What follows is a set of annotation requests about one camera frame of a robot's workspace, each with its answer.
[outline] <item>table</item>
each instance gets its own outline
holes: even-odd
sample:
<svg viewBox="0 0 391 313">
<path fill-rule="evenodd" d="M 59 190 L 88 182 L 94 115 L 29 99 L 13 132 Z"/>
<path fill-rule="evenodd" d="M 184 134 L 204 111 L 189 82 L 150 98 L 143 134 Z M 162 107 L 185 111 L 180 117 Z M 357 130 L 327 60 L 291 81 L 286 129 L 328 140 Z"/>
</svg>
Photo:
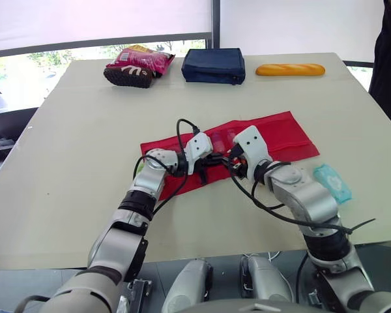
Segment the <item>table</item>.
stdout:
<svg viewBox="0 0 391 313">
<path fill-rule="evenodd" d="M 132 181 L 139 144 L 291 110 L 353 200 L 340 206 L 355 244 L 391 240 L 391 122 L 334 53 L 246 56 L 242 85 L 185 83 L 182 59 L 150 89 L 117 87 L 108 60 L 74 61 L 0 169 L 0 269 L 83 267 Z M 321 77 L 262 77 L 263 63 L 320 63 Z M 275 200 L 261 188 L 269 204 Z M 280 209 L 287 216 L 287 209 Z M 145 261 L 305 248 L 301 233 L 253 206 L 229 179 L 177 196 L 151 223 Z"/>
</svg>

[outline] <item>navy blue bag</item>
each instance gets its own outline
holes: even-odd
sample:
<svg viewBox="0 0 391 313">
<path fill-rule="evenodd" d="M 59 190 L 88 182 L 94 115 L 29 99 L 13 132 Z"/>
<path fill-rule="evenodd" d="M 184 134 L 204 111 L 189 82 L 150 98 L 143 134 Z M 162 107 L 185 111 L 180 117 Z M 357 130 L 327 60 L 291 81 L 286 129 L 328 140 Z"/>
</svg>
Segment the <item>navy blue bag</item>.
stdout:
<svg viewBox="0 0 391 313">
<path fill-rule="evenodd" d="M 245 79 L 245 61 L 239 48 L 190 49 L 181 72 L 187 82 L 240 85 Z"/>
</svg>

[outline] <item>bread loaf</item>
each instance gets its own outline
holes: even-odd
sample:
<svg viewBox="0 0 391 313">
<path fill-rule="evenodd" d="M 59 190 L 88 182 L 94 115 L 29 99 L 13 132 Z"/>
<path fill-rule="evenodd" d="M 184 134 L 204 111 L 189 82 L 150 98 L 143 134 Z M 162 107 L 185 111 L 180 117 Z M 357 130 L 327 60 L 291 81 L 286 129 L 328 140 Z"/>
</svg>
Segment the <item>bread loaf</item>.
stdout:
<svg viewBox="0 0 391 313">
<path fill-rule="evenodd" d="M 263 64 L 256 69 L 257 75 L 263 76 L 290 76 L 305 75 L 316 76 L 323 75 L 325 68 L 319 64 Z"/>
</svg>

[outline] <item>black cable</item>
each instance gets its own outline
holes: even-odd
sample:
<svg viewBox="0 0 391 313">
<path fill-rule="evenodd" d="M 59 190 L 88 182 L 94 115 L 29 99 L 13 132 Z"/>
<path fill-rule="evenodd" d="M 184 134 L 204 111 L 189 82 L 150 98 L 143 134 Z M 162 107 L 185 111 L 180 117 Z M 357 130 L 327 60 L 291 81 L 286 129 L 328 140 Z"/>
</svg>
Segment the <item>black cable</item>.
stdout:
<svg viewBox="0 0 391 313">
<path fill-rule="evenodd" d="M 374 220 L 376 220 L 376 218 L 371 218 L 370 220 L 366 220 L 365 222 L 362 222 L 362 223 L 352 227 L 351 229 L 352 229 L 352 231 L 357 230 L 359 227 L 366 225 L 367 223 L 373 222 Z"/>
<path fill-rule="evenodd" d="M 273 165 L 267 167 L 266 170 L 263 172 L 263 175 L 266 174 L 266 173 L 268 173 L 270 170 L 273 170 L 274 168 L 279 168 L 280 166 L 290 165 L 290 164 L 291 164 L 291 162 L 279 162 L 279 163 L 275 163 L 275 164 L 273 164 Z M 256 187 L 257 187 L 258 183 L 259 183 L 259 181 L 258 181 L 258 180 L 255 180 L 255 182 L 254 182 L 253 185 L 252 185 L 252 189 L 251 189 L 251 192 L 250 192 L 250 194 L 251 194 L 252 197 L 255 197 L 255 190 L 256 190 Z M 268 209 L 270 209 L 270 210 L 276 210 L 276 209 L 279 209 L 279 208 L 284 207 L 284 206 L 285 206 L 285 204 L 284 204 L 284 203 L 281 203 L 281 204 L 278 204 L 278 205 L 274 205 L 273 207 L 268 207 Z"/>
<path fill-rule="evenodd" d="M 164 163 L 162 163 L 161 161 L 159 161 L 156 157 L 153 157 L 152 155 L 143 155 L 143 156 L 141 156 L 140 158 L 138 158 L 138 161 L 136 161 L 135 168 L 134 168 L 134 170 L 133 170 L 133 179 L 135 179 L 135 177 L 136 177 L 136 172 L 138 171 L 139 163 L 140 163 L 144 158 L 149 158 L 149 159 L 151 159 L 151 160 L 154 160 L 156 163 L 158 163 L 158 164 L 161 165 L 163 168 L 165 168 L 165 170 L 166 170 L 170 175 L 173 175 L 173 172 L 171 171 L 171 169 L 168 168 Z"/>
<path fill-rule="evenodd" d="M 173 196 L 175 196 L 178 191 L 181 190 L 181 188 L 185 185 L 185 183 L 187 182 L 187 179 L 188 179 L 188 162 L 187 162 L 187 158 L 185 156 L 185 151 L 184 151 L 184 145 L 182 144 L 182 140 L 181 140 L 181 134 L 180 134 L 180 123 L 183 122 L 183 123 L 187 123 L 189 124 L 192 128 L 193 128 L 193 134 L 197 134 L 200 130 L 197 126 L 195 126 L 193 123 L 191 123 L 190 121 L 186 120 L 186 119 L 179 119 L 177 121 L 177 125 L 176 125 L 176 131 L 177 131 L 177 138 L 178 138 L 178 144 L 180 146 L 180 150 L 181 150 L 181 154 L 183 155 L 183 157 L 185 158 L 185 163 L 184 163 L 184 179 L 182 180 L 181 184 L 178 186 L 177 189 L 175 189 L 155 210 L 154 210 L 154 215 L 159 211 L 161 210 L 161 208 L 170 200 L 173 198 Z"/>
<path fill-rule="evenodd" d="M 253 197 L 243 186 L 236 180 L 235 175 L 232 172 L 232 167 L 231 167 L 231 159 L 229 158 L 227 160 L 227 168 L 229 169 L 229 174 L 230 178 L 232 178 L 232 181 L 235 183 L 237 188 L 239 188 L 240 191 L 242 191 L 249 199 L 253 201 L 253 203 L 260 209 L 268 212 L 272 216 L 279 218 L 280 220 L 283 220 L 288 223 L 296 224 L 296 225 L 301 225 L 301 226 L 307 226 L 307 227 L 314 227 L 314 228 L 330 228 L 333 230 L 340 230 L 343 231 L 344 233 L 348 233 L 349 235 L 353 233 L 353 230 L 356 229 L 356 226 L 352 228 L 346 228 L 343 226 L 339 225 L 333 225 L 333 224 L 328 224 L 328 223 L 313 223 L 313 222 L 306 222 L 302 220 L 293 220 L 292 218 L 285 217 L 283 215 L 280 215 L 278 213 L 275 213 L 273 210 L 269 209 L 267 206 L 263 205 L 258 199 Z M 362 223 L 360 225 L 357 225 L 357 227 L 361 227 L 362 225 L 368 223 L 369 221 Z"/>
<path fill-rule="evenodd" d="M 300 276 L 302 268 L 304 267 L 304 264 L 306 264 L 306 261 L 308 259 L 308 253 L 306 252 L 306 255 L 303 257 L 300 266 L 297 270 L 297 277 L 295 278 L 295 303 L 300 302 Z"/>
<path fill-rule="evenodd" d="M 18 306 L 16 307 L 16 309 L 14 310 L 13 313 L 22 313 L 27 304 L 31 301 L 40 301 L 40 302 L 46 302 L 48 301 L 50 298 L 48 297 L 43 297 L 41 295 L 31 295 L 30 297 L 27 297 L 27 298 L 24 298 L 22 301 L 19 302 Z"/>
<path fill-rule="evenodd" d="M 253 183 L 253 185 L 252 185 L 252 189 L 251 189 L 251 192 L 250 192 L 250 194 L 251 194 L 252 197 L 255 197 L 255 190 L 256 190 L 256 186 L 258 185 L 258 183 L 259 183 L 259 181 L 255 181 L 255 182 Z M 276 209 L 279 209 L 279 208 L 284 207 L 284 206 L 285 206 L 285 204 L 284 204 L 284 203 L 281 203 L 281 204 L 278 204 L 278 205 L 274 205 L 273 207 L 268 207 L 268 209 L 270 209 L 270 210 L 276 210 Z"/>
</svg>

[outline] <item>pink snack bag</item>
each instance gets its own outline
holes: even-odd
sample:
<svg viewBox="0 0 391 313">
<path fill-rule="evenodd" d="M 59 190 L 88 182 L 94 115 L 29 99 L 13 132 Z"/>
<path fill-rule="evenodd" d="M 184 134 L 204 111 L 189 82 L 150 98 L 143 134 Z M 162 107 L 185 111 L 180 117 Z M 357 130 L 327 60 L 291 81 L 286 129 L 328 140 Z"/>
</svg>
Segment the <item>pink snack bag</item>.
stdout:
<svg viewBox="0 0 391 313">
<path fill-rule="evenodd" d="M 160 77 L 167 72 L 174 57 L 173 54 L 154 51 L 135 44 L 123 49 L 117 58 L 106 67 L 125 67 L 127 65 L 145 67 L 156 72 L 156 77 Z"/>
</svg>

